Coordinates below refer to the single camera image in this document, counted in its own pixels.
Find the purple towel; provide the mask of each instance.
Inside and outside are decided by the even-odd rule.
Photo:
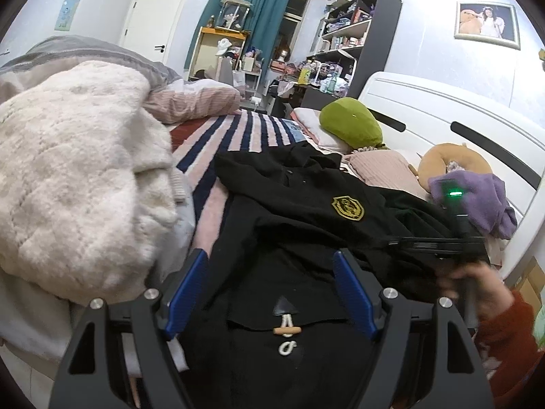
[[[433,201],[442,203],[441,180],[456,180],[464,190],[462,205],[471,221],[484,234],[509,240],[517,229],[514,209],[505,196],[505,183],[494,174],[454,170],[429,180]]]

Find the green pillow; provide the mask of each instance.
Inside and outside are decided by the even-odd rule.
[[[354,149],[382,144],[382,129],[362,103],[341,98],[328,104],[320,113],[320,125]]]

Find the embroidered badge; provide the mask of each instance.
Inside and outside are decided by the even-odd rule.
[[[344,195],[343,197],[335,197],[331,205],[341,217],[360,221],[363,217],[363,206],[358,200]]]

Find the hand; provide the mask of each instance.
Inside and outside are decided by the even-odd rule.
[[[483,262],[465,264],[447,277],[440,277],[438,283],[446,297],[457,299],[453,280],[466,277],[475,278],[479,285],[477,313],[480,320],[497,317],[513,304],[511,291],[503,284],[498,273]]]

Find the white floor tile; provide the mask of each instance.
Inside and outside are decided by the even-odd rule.
[[[25,396],[31,397],[31,367],[23,360],[13,355],[6,346],[0,347],[0,355],[13,379],[19,385]]]
[[[52,390],[53,380],[37,370],[32,369],[31,402],[36,406],[36,409],[47,409]]]

